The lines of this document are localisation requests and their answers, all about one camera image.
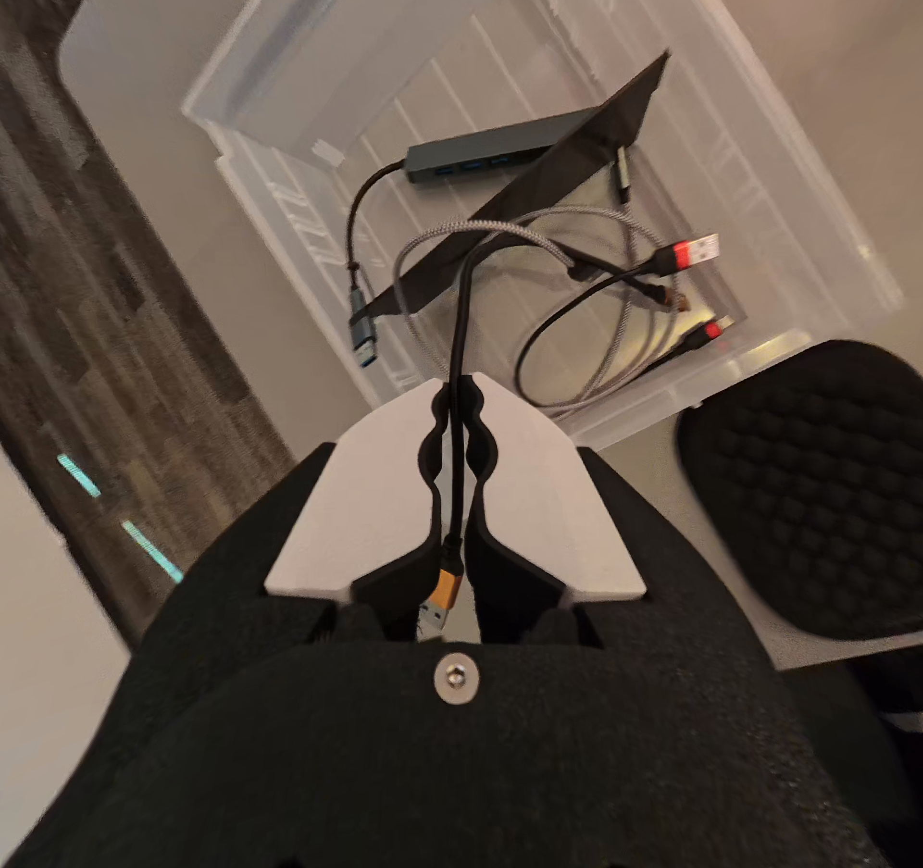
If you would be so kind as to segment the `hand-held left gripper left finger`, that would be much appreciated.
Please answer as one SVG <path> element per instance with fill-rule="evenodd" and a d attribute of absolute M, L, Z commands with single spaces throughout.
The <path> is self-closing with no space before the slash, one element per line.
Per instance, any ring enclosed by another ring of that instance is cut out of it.
<path fill-rule="evenodd" d="M 440 568 L 448 393 L 426 381 L 340 436 L 264 581 L 268 594 L 339 605 L 428 598 Z"/>

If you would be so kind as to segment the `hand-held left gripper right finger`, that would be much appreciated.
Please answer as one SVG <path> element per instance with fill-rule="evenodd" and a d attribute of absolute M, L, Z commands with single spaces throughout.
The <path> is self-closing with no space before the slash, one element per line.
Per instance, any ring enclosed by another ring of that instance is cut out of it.
<path fill-rule="evenodd" d="M 490 551 L 550 578 L 564 603 L 640 599 L 647 587 L 578 448 L 482 372 L 461 379 L 469 520 Z"/>

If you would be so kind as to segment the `black cable gold plug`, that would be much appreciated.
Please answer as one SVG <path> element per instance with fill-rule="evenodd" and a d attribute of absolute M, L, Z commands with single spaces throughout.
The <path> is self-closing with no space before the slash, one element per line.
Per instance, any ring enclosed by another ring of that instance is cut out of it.
<path fill-rule="evenodd" d="M 577 260 L 586 260 L 594 268 L 610 276 L 618 271 L 611 262 L 594 260 L 588 253 L 580 251 L 566 252 L 560 244 L 536 232 L 530 227 L 525 227 L 515 222 L 502 222 L 491 220 L 467 220 L 450 222 L 428 231 L 408 243 L 401 251 L 394 267 L 394 289 L 399 298 L 400 311 L 403 314 L 408 328 L 411 328 L 411 315 L 406 305 L 400 288 L 400 268 L 407 255 L 426 239 L 455 234 L 474 233 L 477 230 L 491 230 L 486 239 L 480 239 L 476 246 L 463 260 L 458 279 L 458 302 L 456 305 L 455 328 L 452 338 L 448 366 L 444 368 L 449 384 L 449 431 L 451 436 L 451 506 L 449 520 L 449 534 L 443 541 L 442 568 L 437 588 L 429 599 L 420 607 L 418 630 L 421 623 L 441 630 L 448 620 L 449 612 L 454 607 L 463 577 L 462 562 L 462 509 L 463 509 L 463 463 L 464 463 L 464 438 L 462 431 L 460 407 L 460 378 L 464 363 L 464 353 L 468 334 L 470 318 L 470 302 L 476 260 L 481 253 L 485 258 L 490 256 L 487 246 L 500 236 L 517 238 L 519 245 L 532 245 L 545 250 L 549 255 L 562 262 L 566 267 Z"/>

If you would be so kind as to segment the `black cable red-ringed plug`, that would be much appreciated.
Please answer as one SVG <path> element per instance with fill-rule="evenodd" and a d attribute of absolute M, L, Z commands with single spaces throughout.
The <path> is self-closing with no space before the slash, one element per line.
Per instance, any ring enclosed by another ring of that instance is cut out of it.
<path fill-rule="evenodd" d="M 591 377 L 590 381 L 584 386 L 583 390 L 571 398 L 571 400 L 555 403 L 540 403 L 528 396 L 523 387 L 523 367 L 533 345 L 537 343 L 539 337 L 545 331 L 548 331 L 555 322 L 568 315 L 585 300 L 607 290 L 613 285 L 622 283 L 629 285 L 630 289 L 640 293 L 643 297 L 651 299 L 652 302 L 658 306 L 668 309 L 671 316 L 675 317 L 681 310 L 684 310 L 686 306 L 685 297 L 675 289 L 675 286 L 666 287 L 664 285 L 652 285 L 650 283 L 640 282 L 637 280 L 637 276 L 675 276 L 694 265 L 716 259 L 719 253 L 720 249 L 717 235 L 709 235 L 699 239 L 684 240 L 669 244 L 657 249 L 648 260 L 640 265 L 633 266 L 628 270 L 616 271 L 609 278 L 591 286 L 589 289 L 584 290 L 578 296 L 571 299 L 571 301 L 544 320 L 525 342 L 514 367 L 513 385 L 516 394 L 526 403 L 540 410 L 568 411 L 580 409 L 585 405 L 594 403 L 606 397 L 608 394 L 621 389 L 645 374 L 653 372 L 662 365 L 697 351 L 717 340 L 734 324 L 734 320 L 731 317 L 712 317 L 705 322 L 696 324 L 668 350 L 665 350 L 662 346 L 657 350 L 649 350 L 646 348 L 619 376 L 610 379 L 608 382 L 603 382 L 609 364 L 614 359 L 620 347 L 622 329 L 621 324 L 619 324 L 599 368 Z"/>

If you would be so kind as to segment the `clear plastic bin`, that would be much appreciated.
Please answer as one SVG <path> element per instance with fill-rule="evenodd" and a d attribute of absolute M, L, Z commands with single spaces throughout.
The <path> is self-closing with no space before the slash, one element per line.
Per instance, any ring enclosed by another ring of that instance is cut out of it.
<path fill-rule="evenodd" d="M 373 408 L 439 375 L 392 295 L 395 256 L 467 219 L 522 170 L 378 183 L 356 220 L 378 357 L 352 354 L 343 235 L 375 170 L 413 145 L 600 106 L 665 50 L 627 157 L 634 218 L 661 242 L 718 235 L 676 281 L 675 317 L 640 296 L 603 382 L 700 322 L 709 345 L 572 412 L 604 448 L 802 350 L 896 311 L 902 293 L 721 0 L 249 0 L 183 111 L 274 263 Z"/>

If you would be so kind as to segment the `black textured wrist rest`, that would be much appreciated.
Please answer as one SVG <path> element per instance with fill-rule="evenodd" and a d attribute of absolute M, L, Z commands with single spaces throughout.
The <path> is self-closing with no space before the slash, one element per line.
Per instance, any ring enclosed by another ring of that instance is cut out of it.
<path fill-rule="evenodd" d="M 834 340 L 684 410 L 678 461 L 751 588 L 836 640 L 921 631 L 922 380 Z"/>

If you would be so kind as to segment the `black divider strip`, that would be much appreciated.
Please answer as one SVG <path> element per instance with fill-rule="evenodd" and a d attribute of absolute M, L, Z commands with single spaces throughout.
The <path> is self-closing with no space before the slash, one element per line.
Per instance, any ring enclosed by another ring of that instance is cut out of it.
<path fill-rule="evenodd" d="M 635 144 L 670 56 L 665 50 L 601 106 L 586 111 L 581 122 L 468 219 L 512 221 L 555 206 L 598 170 L 615 163 L 618 148 Z M 400 288 L 409 311 L 419 312 L 447 290 L 462 259 L 485 237 L 482 230 L 449 236 L 403 274 Z"/>

